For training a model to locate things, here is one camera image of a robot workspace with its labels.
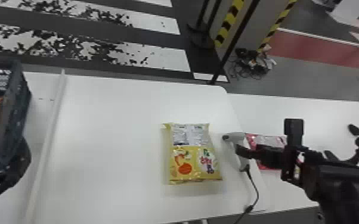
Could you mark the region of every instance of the chip bag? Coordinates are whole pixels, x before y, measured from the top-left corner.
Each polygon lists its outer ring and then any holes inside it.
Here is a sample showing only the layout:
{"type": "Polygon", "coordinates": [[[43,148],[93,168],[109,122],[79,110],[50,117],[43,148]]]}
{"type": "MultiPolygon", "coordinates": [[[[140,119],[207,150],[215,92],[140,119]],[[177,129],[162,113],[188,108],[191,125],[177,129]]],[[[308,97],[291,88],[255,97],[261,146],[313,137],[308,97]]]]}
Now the chip bag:
{"type": "Polygon", "coordinates": [[[222,180],[209,124],[164,124],[170,133],[169,183],[222,180]]]}

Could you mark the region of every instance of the yellow and black striped pole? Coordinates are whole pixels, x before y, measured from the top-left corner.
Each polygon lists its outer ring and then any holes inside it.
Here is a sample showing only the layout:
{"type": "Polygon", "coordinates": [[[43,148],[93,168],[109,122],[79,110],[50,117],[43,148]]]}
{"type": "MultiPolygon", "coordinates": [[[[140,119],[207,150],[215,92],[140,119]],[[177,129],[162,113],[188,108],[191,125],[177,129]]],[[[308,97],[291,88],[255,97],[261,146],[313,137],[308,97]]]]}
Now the yellow and black striped pole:
{"type": "Polygon", "coordinates": [[[266,46],[266,44],[270,41],[272,36],[275,34],[276,30],[280,27],[281,23],[284,21],[284,19],[287,17],[289,12],[291,11],[292,7],[295,5],[295,3],[298,0],[290,0],[287,4],[287,7],[285,10],[280,14],[278,17],[276,23],[270,28],[269,33],[267,34],[266,38],[262,41],[260,44],[260,47],[258,48],[258,52],[261,53],[263,51],[263,48],[266,46]]]}
{"type": "Polygon", "coordinates": [[[221,25],[220,30],[218,31],[217,37],[214,40],[216,47],[221,47],[224,43],[225,38],[228,36],[228,32],[231,29],[231,26],[234,25],[237,14],[241,11],[243,7],[243,0],[234,0],[232,6],[228,10],[227,15],[225,16],[224,22],[221,25]]]}

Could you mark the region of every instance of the white surface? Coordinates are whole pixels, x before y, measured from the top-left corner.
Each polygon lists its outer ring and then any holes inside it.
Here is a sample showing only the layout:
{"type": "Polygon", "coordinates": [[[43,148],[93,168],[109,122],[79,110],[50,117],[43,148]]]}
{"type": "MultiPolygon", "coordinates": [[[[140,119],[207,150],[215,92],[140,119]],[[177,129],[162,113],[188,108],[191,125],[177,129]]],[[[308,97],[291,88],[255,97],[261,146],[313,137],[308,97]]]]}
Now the white surface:
{"type": "MultiPolygon", "coordinates": [[[[193,77],[195,79],[199,79],[199,80],[211,80],[213,78],[213,75],[212,74],[205,74],[205,73],[196,73],[194,72],[193,73],[193,77]]],[[[217,78],[217,81],[218,82],[228,82],[228,79],[226,76],[224,75],[219,75],[218,78],[217,78]]]]}
{"type": "Polygon", "coordinates": [[[357,19],[359,17],[359,0],[342,0],[332,14],[348,20],[357,19]]]}
{"type": "MultiPolygon", "coordinates": [[[[354,137],[347,125],[359,127],[359,102],[237,94],[229,97],[244,132],[283,135],[285,118],[302,118],[304,145],[319,151],[331,150],[340,159],[350,158],[355,152],[354,137]]],[[[307,199],[303,190],[282,182],[279,172],[261,173],[271,193],[272,207],[267,212],[317,205],[307,199]]]]}
{"type": "MultiPolygon", "coordinates": [[[[32,223],[168,223],[236,214],[255,199],[221,141],[241,131],[218,86],[69,76],[32,223]],[[164,122],[211,123],[222,182],[168,185],[164,122]]],[[[263,195],[264,184],[253,164],[263,195]]],[[[263,197],[256,210],[267,206],[263,197]]]]}
{"type": "Polygon", "coordinates": [[[172,7],[171,0],[136,0],[140,2],[147,2],[155,5],[163,5],[166,7],[172,7]]]}
{"type": "Polygon", "coordinates": [[[49,112],[54,103],[57,74],[25,73],[32,99],[27,114],[24,137],[32,153],[32,162],[20,182],[0,196],[0,224],[22,224],[28,192],[33,180],[44,142],[49,112]]]}
{"type": "Polygon", "coordinates": [[[357,18],[342,17],[333,13],[328,13],[338,23],[347,24],[354,27],[359,27],[359,20],[357,18]]]}

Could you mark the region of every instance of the black stand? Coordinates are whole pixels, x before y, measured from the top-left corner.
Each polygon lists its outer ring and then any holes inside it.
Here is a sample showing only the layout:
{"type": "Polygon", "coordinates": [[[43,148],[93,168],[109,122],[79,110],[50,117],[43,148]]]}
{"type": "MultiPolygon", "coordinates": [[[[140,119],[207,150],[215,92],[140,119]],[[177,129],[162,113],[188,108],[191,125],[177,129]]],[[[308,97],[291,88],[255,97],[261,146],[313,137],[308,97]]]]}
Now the black stand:
{"type": "Polygon", "coordinates": [[[239,37],[241,37],[241,34],[243,32],[243,30],[245,29],[246,25],[248,24],[250,18],[252,17],[253,13],[256,10],[256,7],[258,6],[260,0],[253,0],[252,3],[249,6],[249,9],[247,10],[245,17],[243,18],[241,24],[239,25],[233,39],[231,40],[230,46],[228,46],[221,62],[220,65],[218,66],[218,69],[216,71],[216,73],[213,75],[212,80],[208,81],[209,85],[215,85],[218,76],[220,75],[221,70],[224,68],[224,65],[226,64],[227,60],[229,59],[232,51],[235,48],[235,45],[237,44],[239,37]]]}
{"type": "Polygon", "coordinates": [[[206,28],[202,24],[202,20],[203,20],[203,16],[205,16],[206,9],[208,8],[208,4],[209,4],[209,0],[205,0],[203,2],[202,9],[200,10],[200,13],[199,13],[199,16],[198,16],[196,22],[193,20],[188,22],[188,24],[187,24],[188,28],[192,32],[202,33],[204,30],[206,30],[206,28]]]}
{"type": "Polygon", "coordinates": [[[210,29],[212,28],[214,18],[216,17],[218,8],[220,7],[221,0],[216,0],[212,10],[212,14],[209,17],[206,30],[202,34],[195,34],[192,36],[191,41],[193,44],[203,49],[213,49],[214,41],[210,38],[210,29]]]}

